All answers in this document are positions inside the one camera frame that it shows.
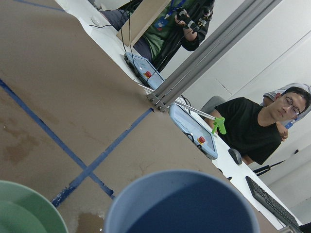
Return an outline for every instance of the water stain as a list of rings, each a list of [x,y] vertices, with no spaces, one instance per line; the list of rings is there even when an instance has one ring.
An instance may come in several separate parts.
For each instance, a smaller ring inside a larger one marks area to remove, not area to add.
[[[82,213],[78,224],[76,233],[104,233],[104,220],[97,215]]]
[[[0,96],[0,103],[5,104],[7,100],[5,100],[3,97]]]
[[[21,88],[15,86],[15,85],[11,85],[11,86],[12,86],[12,90],[20,97],[21,100],[23,100],[26,103],[26,105],[36,115],[38,115],[40,118],[44,118],[45,121],[49,121],[49,122],[54,123],[54,124],[58,124],[59,123],[59,120],[53,114],[51,114],[48,110],[43,109],[43,108],[35,105],[31,101],[32,94],[30,92],[27,92],[24,89],[21,89]]]
[[[17,145],[7,146],[4,149],[4,160],[10,161],[14,165],[25,159],[39,142],[30,135],[24,136]]]
[[[7,76],[6,73],[4,72],[4,70],[3,70],[2,68],[0,68],[0,73],[1,73],[4,77]]]
[[[44,142],[49,148],[51,148],[51,149],[53,149],[53,148],[55,148],[55,145],[57,145],[57,144],[55,144],[55,142],[50,138],[50,137],[48,137],[48,136],[41,136],[40,137],[40,140],[42,141],[42,142]]]
[[[18,138],[19,136],[21,136],[23,134],[27,134],[27,132],[25,130],[12,130],[8,126],[6,126],[3,129],[4,129],[4,131],[6,131],[10,135],[12,135],[14,138]]]
[[[69,121],[70,125],[76,126],[72,121]]]
[[[104,143],[103,141],[101,141],[101,140],[99,140],[99,139],[93,137],[89,132],[86,131],[86,129],[85,129],[84,127],[82,127],[82,129],[83,129],[83,132],[84,132],[85,137],[91,138],[91,139],[93,139],[93,140],[95,140],[95,141],[97,141],[97,142],[99,142],[99,143],[101,143],[101,144]]]
[[[11,117],[9,117],[8,121],[9,121],[9,123],[11,123],[11,125],[14,125],[14,126],[16,126],[18,124],[18,121],[16,119],[11,118]]]

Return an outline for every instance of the green shirt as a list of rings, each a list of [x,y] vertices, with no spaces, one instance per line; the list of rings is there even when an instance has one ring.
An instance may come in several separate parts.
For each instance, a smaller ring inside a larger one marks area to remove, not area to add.
[[[174,9],[180,2],[181,0],[174,0],[172,8]],[[182,5],[182,7],[186,9],[190,8],[194,2],[195,0],[186,0],[186,2]],[[155,19],[155,21],[150,25],[150,27],[143,34],[144,39],[147,41],[147,43],[150,46],[152,59],[155,59],[158,56],[158,54],[161,51],[164,41],[170,35],[172,28],[176,26],[176,22],[174,18],[175,12],[174,12],[167,18],[168,24],[164,26],[161,31],[159,31],[155,27],[155,23],[158,22],[158,20],[161,17],[165,17],[165,15],[169,12],[170,6],[171,6],[171,3],[169,3],[165,7],[165,9],[161,12],[161,14]]]

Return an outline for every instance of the white desk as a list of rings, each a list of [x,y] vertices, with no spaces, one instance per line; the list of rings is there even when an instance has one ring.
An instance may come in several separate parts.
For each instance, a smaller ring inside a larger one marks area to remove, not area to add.
[[[123,59],[125,53],[122,42],[116,37],[116,30],[107,26],[101,29],[91,27],[90,25],[97,26],[108,25],[107,20],[99,13],[87,0],[56,0],[56,2],[69,14],[75,16],[82,24],[85,32],[114,60],[119,67],[121,67],[129,77],[139,82],[131,69],[128,67]],[[195,118],[202,124],[209,127],[197,114],[193,113]],[[226,177],[232,177],[231,183],[249,200],[249,202],[260,211],[276,229],[284,227],[279,220],[271,214],[265,207],[263,207],[257,200],[255,200],[247,185],[245,176],[251,177],[257,182],[266,192],[273,198],[281,203],[287,210],[288,208],[275,196],[275,194],[259,179],[259,177],[246,165],[238,166],[228,153],[229,146],[217,135],[215,135],[215,143],[218,152],[218,159],[213,160],[213,164],[219,168]]]

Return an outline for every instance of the chair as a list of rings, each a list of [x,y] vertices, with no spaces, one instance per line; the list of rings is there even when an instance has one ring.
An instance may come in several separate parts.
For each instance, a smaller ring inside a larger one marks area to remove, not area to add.
[[[201,108],[201,111],[207,114],[210,114],[215,110],[215,107],[219,104],[224,103],[225,100],[220,96],[213,96],[209,99],[209,101],[206,102],[206,104]]]

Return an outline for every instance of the man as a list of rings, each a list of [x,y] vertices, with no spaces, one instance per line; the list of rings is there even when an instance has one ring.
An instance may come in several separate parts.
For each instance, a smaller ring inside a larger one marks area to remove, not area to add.
[[[275,98],[277,93],[282,93],[292,86],[302,88],[311,94],[311,87],[309,85],[304,84],[304,83],[291,83],[291,84],[288,84],[284,87],[281,87],[278,90],[275,90],[272,92],[267,92],[267,93],[263,94],[263,103],[261,105],[264,107],[270,105],[271,103],[273,103],[274,98]],[[286,120],[283,122],[278,121],[276,123],[277,128],[278,128],[279,133],[280,133],[280,136],[282,137],[282,141],[285,141],[285,139],[288,138],[288,129],[290,127],[292,127],[297,121],[301,120],[310,111],[311,111],[311,106],[309,106],[309,108],[306,111],[304,111],[302,114],[298,115],[295,119],[290,119],[290,120]]]
[[[311,103],[311,95],[298,87],[277,93],[274,102],[266,107],[246,98],[230,100],[215,107],[214,117],[224,117],[226,134],[219,136],[237,149],[246,164],[260,165],[278,148],[282,139],[276,122],[296,118]],[[213,121],[205,118],[210,127]]]
[[[141,2],[133,0],[118,10],[100,12],[119,31]],[[133,47],[160,72],[181,46],[194,51],[205,39],[213,6],[214,0],[172,0]],[[199,31],[195,32],[177,18],[180,9],[185,9],[187,17],[197,25],[203,23]]]

